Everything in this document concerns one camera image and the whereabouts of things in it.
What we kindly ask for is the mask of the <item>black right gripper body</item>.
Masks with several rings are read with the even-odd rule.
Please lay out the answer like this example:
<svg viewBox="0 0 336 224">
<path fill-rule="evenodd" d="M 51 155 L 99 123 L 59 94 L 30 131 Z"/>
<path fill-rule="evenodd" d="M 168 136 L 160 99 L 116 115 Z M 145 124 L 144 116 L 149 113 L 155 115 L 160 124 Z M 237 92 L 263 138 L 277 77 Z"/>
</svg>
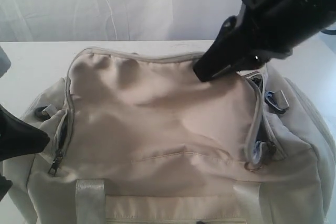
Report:
<svg viewBox="0 0 336 224">
<path fill-rule="evenodd" d="M 241 0 L 235 25 L 218 45 L 238 58 L 284 59 L 295 46 L 335 22 L 335 0 Z"/>
</svg>

